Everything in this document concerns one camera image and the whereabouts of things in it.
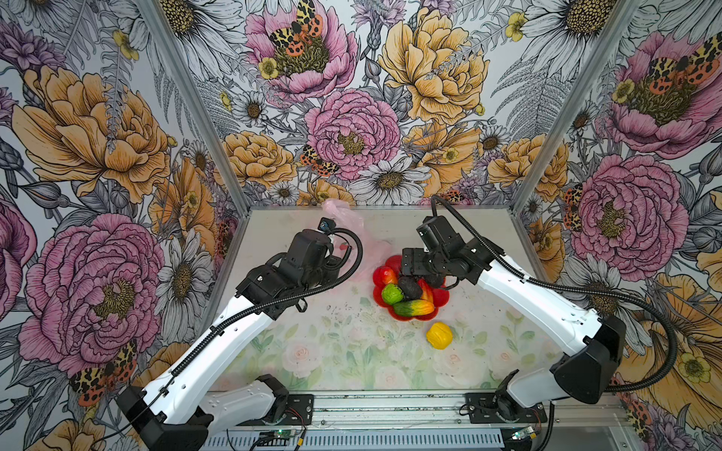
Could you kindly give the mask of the dark brown toy avocado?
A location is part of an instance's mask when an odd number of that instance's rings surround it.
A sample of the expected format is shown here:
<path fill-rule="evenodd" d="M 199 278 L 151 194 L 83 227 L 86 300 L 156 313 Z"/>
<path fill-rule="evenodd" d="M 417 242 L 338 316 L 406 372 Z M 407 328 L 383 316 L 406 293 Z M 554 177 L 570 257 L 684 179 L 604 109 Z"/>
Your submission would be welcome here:
<path fill-rule="evenodd" d="M 398 280 L 398 287 L 402 291 L 405 300 L 419 300 L 423 295 L 423 288 L 413 276 L 401 276 Z"/>

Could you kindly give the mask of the pink plastic bag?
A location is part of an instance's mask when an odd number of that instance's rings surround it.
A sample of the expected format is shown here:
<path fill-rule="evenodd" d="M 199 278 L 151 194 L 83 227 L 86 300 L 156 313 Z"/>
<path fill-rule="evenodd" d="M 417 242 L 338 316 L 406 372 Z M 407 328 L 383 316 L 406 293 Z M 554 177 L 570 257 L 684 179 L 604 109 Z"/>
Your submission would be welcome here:
<path fill-rule="evenodd" d="M 391 244 L 382 240 L 380 235 L 372 233 L 367 228 L 364 217 L 348 202 L 329 198 L 323 201 L 322 209 L 325 216 L 334 220 L 338 227 L 351 230 L 361 241 L 363 259 L 351 280 L 372 281 L 372 274 L 376 268 L 391 256 Z"/>

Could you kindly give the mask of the yellow toy fruit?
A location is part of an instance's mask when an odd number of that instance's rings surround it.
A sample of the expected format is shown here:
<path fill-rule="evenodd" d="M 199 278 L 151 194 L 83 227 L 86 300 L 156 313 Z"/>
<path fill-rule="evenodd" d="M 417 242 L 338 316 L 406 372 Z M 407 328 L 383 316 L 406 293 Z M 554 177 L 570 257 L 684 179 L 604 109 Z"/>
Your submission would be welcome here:
<path fill-rule="evenodd" d="M 434 323 L 426 334 L 427 341 L 436 350 L 443 351 L 451 345 L 454 334 L 443 322 Z"/>

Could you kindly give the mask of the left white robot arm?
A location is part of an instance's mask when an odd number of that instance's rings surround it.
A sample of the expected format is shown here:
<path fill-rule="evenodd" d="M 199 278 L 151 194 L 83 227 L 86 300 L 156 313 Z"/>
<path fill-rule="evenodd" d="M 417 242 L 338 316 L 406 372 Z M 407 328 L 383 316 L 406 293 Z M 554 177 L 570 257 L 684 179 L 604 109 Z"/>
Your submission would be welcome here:
<path fill-rule="evenodd" d="M 234 297 L 189 349 L 144 387 L 130 386 L 118 407 L 150 450 L 199 450 L 221 430 L 275 425 L 289 413 L 289 390 L 265 374 L 225 395 L 210 390 L 237 355 L 287 309 L 330 291 L 359 269 L 363 244 L 328 218 L 295 234 L 289 248 L 250 270 Z"/>

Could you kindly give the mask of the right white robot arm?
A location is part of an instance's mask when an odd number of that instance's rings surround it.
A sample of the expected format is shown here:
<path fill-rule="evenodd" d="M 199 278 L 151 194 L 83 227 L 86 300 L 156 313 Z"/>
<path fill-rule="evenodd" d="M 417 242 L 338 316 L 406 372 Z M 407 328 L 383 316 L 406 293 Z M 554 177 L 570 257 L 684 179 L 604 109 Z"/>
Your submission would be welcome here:
<path fill-rule="evenodd" d="M 513 370 L 483 406 L 485 413 L 515 422 L 543 402 L 599 401 L 622 362 L 622 321 L 603 319 L 539 286 L 502 248 L 483 237 L 465 241 L 443 216 L 426 217 L 417 233 L 424 245 L 402 250 L 402 275 L 468 281 L 513 306 L 562 351 L 550 368 L 525 374 Z"/>

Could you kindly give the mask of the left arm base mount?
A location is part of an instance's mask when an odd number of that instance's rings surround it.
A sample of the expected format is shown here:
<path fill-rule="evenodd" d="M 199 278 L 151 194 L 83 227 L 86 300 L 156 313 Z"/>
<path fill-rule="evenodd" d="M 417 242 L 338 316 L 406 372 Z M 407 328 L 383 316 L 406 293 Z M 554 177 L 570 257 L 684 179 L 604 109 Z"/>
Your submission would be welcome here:
<path fill-rule="evenodd" d="M 270 413 L 265 417 L 248 421 L 254 426 L 310 426 L 314 415 L 315 396 L 308 394 L 290 394 L 286 404 L 281 406 L 276 402 Z"/>

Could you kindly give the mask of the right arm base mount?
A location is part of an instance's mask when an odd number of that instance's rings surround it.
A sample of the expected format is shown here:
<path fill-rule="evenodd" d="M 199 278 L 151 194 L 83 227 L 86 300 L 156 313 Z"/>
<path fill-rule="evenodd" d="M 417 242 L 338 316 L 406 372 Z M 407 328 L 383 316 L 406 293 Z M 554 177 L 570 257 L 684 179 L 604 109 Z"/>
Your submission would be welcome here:
<path fill-rule="evenodd" d="M 499 398 L 490 391 L 465 393 L 459 413 L 467 416 L 471 424 L 541 424 L 548 419 L 542 403 L 524 408 L 511 398 Z"/>

